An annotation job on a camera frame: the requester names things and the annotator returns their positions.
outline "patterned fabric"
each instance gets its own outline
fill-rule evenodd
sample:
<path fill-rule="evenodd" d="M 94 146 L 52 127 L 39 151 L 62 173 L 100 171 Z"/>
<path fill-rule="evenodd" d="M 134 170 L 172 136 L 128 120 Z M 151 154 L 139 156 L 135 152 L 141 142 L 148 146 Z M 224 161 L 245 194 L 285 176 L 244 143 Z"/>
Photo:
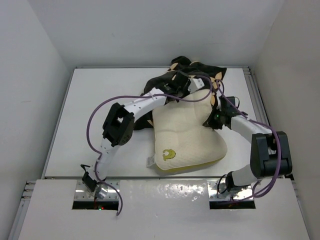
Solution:
<path fill-rule="evenodd" d="M 223 80 L 226 74 L 227 68 L 205 65 L 199 61 L 191 62 L 189 58 L 185 56 L 179 56 L 171 61 L 171 67 L 167 72 L 161 76 L 154 77 L 150 79 L 143 90 L 142 94 L 148 93 L 152 88 L 159 84 L 175 83 L 177 86 L 184 86 L 189 77 L 194 77 L 197 75 L 206 76 L 211 79 L 213 87 L 217 89 L 217 85 L 214 82 L 216 79 Z M 210 85 L 208 82 L 204 81 L 204 88 L 209 89 Z M 186 97 L 188 93 L 186 91 L 182 92 L 182 98 Z M 211 105 L 213 108 L 217 107 L 217 96 L 212 93 Z M 209 121 L 206 120 L 203 123 L 205 127 L 211 127 Z M 152 112 L 148 112 L 138 119 L 134 124 L 134 130 L 142 130 L 146 128 L 153 128 L 153 116 Z"/>

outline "beige cushion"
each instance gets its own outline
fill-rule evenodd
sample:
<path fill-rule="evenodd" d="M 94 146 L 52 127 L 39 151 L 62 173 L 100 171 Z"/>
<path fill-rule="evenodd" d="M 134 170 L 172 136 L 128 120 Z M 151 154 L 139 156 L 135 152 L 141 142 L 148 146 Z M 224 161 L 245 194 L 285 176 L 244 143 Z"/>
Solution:
<path fill-rule="evenodd" d="M 203 98 L 208 89 L 185 99 Z M 196 166 L 222 159 L 227 153 L 224 139 L 202 124 L 212 107 L 209 96 L 201 102 L 170 102 L 153 110 L 155 163 L 162 170 Z"/>

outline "gray wall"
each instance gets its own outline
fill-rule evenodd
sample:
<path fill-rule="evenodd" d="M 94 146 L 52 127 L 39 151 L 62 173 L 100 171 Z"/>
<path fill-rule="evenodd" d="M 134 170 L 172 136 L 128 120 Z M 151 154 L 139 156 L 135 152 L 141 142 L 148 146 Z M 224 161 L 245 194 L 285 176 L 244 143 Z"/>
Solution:
<path fill-rule="evenodd" d="M 283 0 L 29 0 L 69 67 L 255 62 Z"/>
<path fill-rule="evenodd" d="M 0 3 L 0 239 L 41 176 L 69 72 L 27 0 Z"/>
<path fill-rule="evenodd" d="M 289 136 L 305 220 L 319 239 L 320 1 L 285 2 L 255 74 L 271 124 Z"/>

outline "purple cord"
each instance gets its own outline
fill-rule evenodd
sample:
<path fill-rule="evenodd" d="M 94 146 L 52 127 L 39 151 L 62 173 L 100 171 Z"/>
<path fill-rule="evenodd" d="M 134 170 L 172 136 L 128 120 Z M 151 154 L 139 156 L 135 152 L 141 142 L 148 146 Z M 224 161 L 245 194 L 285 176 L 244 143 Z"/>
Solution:
<path fill-rule="evenodd" d="M 222 97 L 241 115 L 243 116 L 244 118 L 248 118 L 246 115 L 244 115 L 226 96 L 225 94 L 223 93 L 223 91 L 220 89 L 219 85 L 217 84 L 217 88 L 219 90 L 219 92 L 221 93 Z M 275 185 L 275 182 L 278 178 L 278 175 L 279 175 L 279 171 L 280 171 L 280 165 L 281 165 L 281 146 L 280 146 L 280 140 L 279 140 L 279 136 L 276 132 L 276 130 L 265 124 L 265 123 L 262 123 L 262 122 L 258 122 L 258 121 L 255 121 L 255 120 L 252 120 L 252 119 L 249 119 L 249 121 L 251 123 L 254 123 L 254 124 L 258 124 L 258 125 L 261 125 L 265 128 L 268 128 L 272 131 L 272 134 L 274 135 L 274 138 L 275 138 L 275 142 L 276 142 L 276 147 L 277 147 L 277 162 L 276 162 L 276 168 L 275 168 L 275 172 L 274 172 L 274 175 L 271 179 L 271 181 L 269 182 L 269 184 L 267 186 L 265 186 L 263 189 L 259 190 L 257 193 L 255 193 L 255 189 L 257 187 L 257 185 L 260 183 L 259 181 L 257 181 L 253 188 L 252 188 L 252 195 L 251 196 L 248 196 L 248 197 L 245 197 L 241 200 L 237 200 L 237 201 L 233 201 L 232 203 L 236 203 L 236 202 L 239 202 L 239 201 L 243 201 L 243 200 L 246 200 L 246 199 L 250 199 L 252 197 L 255 197 L 255 198 L 261 198 L 263 196 L 265 196 L 267 193 L 270 192 L 270 190 L 272 189 L 272 187 Z"/>
<path fill-rule="evenodd" d="M 164 97 L 167 97 L 167 98 L 171 98 L 171 99 L 175 99 L 175 100 L 179 100 L 179 101 L 182 101 L 182 102 L 188 102 L 188 103 L 197 103 L 197 102 L 201 102 L 203 100 L 205 100 L 207 97 L 209 97 L 209 95 L 212 94 L 212 91 L 216 93 L 214 87 L 213 87 L 213 84 L 211 82 L 211 79 L 206 77 L 206 76 L 197 76 L 199 78 L 204 78 L 206 79 L 209 84 L 210 84 L 210 90 L 209 92 L 207 93 L 206 96 L 204 96 L 203 98 L 200 98 L 200 99 L 197 99 L 197 100 L 187 100 L 187 99 L 183 99 L 183 98 L 180 98 L 180 97 L 177 97 L 177 96 L 172 96 L 172 95 L 169 95 L 169 94 L 165 94 L 165 93 L 158 93 L 158 94 L 154 94 L 154 95 L 150 95 L 150 96 L 132 96 L 132 95 L 122 95 L 122 96 L 115 96 L 115 97 L 112 97 L 112 98 L 109 98 L 108 100 L 105 100 L 104 102 L 100 103 L 94 110 L 93 112 L 91 113 L 91 116 L 89 117 L 89 120 L 88 120 L 88 123 L 86 125 L 86 140 L 89 144 L 89 147 L 94 151 L 96 152 L 97 154 L 99 154 L 99 157 L 97 158 L 97 161 L 95 162 L 95 165 L 94 165 L 94 174 L 95 174 L 95 177 L 96 179 L 103 185 L 106 185 L 107 187 L 110 187 L 112 188 L 113 190 L 115 190 L 115 192 L 118 194 L 119 196 L 119 199 L 121 201 L 121 205 L 120 205 L 120 209 L 117 211 L 116 215 L 119 216 L 119 214 L 121 213 L 122 211 L 122 208 L 123 208 L 123 205 L 124 205 L 124 202 L 123 202 L 123 199 L 122 199 L 122 196 L 120 194 L 120 192 L 117 191 L 117 189 L 115 187 L 113 187 L 112 185 L 106 183 L 105 181 L 103 181 L 102 179 L 99 178 L 98 176 L 98 171 L 97 171 L 97 167 L 98 167 L 98 162 L 99 162 L 99 159 L 101 158 L 102 156 L 102 152 L 95 149 L 95 147 L 92 145 L 91 141 L 90 141 L 90 125 L 91 125 L 91 122 L 92 122 L 92 119 L 94 118 L 95 114 L 97 113 L 97 111 L 105 104 L 113 101 L 113 100 L 116 100 L 116 99 L 150 99 L 150 98 L 154 98 L 154 97 L 160 97 L 160 96 L 164 96 Z M 225 89 L 225 86 L 223 84 L 222 81 L 220 81 L 222 86 L 223 86 L 223 89 Z"/>

